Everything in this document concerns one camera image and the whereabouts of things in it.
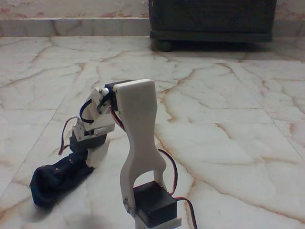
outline red wire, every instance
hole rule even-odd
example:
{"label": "red wire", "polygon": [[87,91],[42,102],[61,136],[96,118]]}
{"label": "red wire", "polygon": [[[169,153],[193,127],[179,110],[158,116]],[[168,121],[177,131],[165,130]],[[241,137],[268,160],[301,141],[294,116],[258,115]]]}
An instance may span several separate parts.
{"label": "red wire", "polygon": [[189,204],[190,212],[191,212],[191,217],[192,217],[192,223],[193,223],[194,229],[198,229],[198,227],[197,227],[197,222],[196,222],[195,211],[194,211],[194,207],[193,207],[191,201],[188,200],[188,199],[185,198],[185,197],[176,197],[175,199],[176,199],[177,201],[185,200],[185,201]]}
{"label": "red wire", "polygon": [[173,171],[174,171],[174,178],[173,178],[173,190],[172,192],[170,192],[171,195],[173,195],[176,191],[177,188],[177,184],[178,184],[178,169],[177,169],[177,165],[174,161],[174,159],[168,154],[166,153],[164,150],[162,149],[158,149],[161,153],[163,153],[165,156],[168,157],[168,159],[170,159],[170,161],[172,162],[173,165]]}
{"label": "red wire", "polygon": [[122,121],[120,120],[120,118],[117,116],[116,112],[114,111],[114,109],[110,106],[109,107],[109,110],[115,120],[115,122],[118,124],[118,126],[120,128],[122,128],[124,131],[125,131],[125,127],[124,127],[124,124],[122,123]]}
{"label": "red wire", "polygon": [[62,130],[62,134],[61,134],[61,147],[60,147],[60,150],[59,150],[59,152],[58,152],[59,155],[62,155],[64,149],[67,148],[67,147],[69,146],[69,145],[64,145],[63,133],[64,133],[64,131],[65,131],[65,129],[66,129],[66,126],[67,126],[68,122],[69,122],[70,120],[74,119],[74,118],[77,118],[77,116],[74,116],[74,117],[69,118],[69,119],[66,121],[65,125],[63,126],[63,130]]}

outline black cloth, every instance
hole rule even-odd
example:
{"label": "black cloth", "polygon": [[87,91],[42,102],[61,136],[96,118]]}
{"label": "black cloth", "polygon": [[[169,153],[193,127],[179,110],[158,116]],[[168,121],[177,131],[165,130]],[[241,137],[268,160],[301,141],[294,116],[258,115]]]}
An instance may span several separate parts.
{"label": "black cloth", "polygon": [[34,203],[51,208],[63,194],[76,188],[94,170],[87,166],[87,156],[87,150],[75,152],[54,165],[37,168],[30,183]]}

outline marble floor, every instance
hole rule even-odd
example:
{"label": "marble floor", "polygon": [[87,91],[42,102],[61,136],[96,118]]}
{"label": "marble floor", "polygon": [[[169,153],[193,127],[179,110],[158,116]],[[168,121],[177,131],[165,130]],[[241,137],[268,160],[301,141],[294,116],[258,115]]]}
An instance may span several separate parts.
{"label": "marble floor", "polygon": [[[94,173],[52,212],[35,208],[29,183],[61,159],[63,124],[92,88],[149,78],[156,144],[175,158],[176,195],[193,202],[198,228],[305,229],[305,39],[149,46],[146,37],[0,39],[0,228],[134,228],[119,186],[129,147],[119,128],[105,158],[92,160]],[[168,162],[168,187],[172,180]],[[192,228],[187,209],[179,203],[182,229]]]}

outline wall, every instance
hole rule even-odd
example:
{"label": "wall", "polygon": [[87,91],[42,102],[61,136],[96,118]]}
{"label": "wall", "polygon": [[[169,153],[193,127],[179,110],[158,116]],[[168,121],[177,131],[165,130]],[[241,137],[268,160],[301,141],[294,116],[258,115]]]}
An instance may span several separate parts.
{"label": "wall", "polygon": [[[147,18],[148,0],[0,0],[0,19]],[[305,0],[278,0],[278,21],[305,21]]]}

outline baseboard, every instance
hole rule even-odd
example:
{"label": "baseboard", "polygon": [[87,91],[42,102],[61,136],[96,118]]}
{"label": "baseboard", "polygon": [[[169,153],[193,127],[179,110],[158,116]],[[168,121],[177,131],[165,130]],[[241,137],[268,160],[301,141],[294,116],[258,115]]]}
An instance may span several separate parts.
{"label": "baseboard", "polygon": [[[275,21],[275,37],[305,36],[304,21]],[[0,37],[148,36],[149,19],[22,19],[0,20]]]}

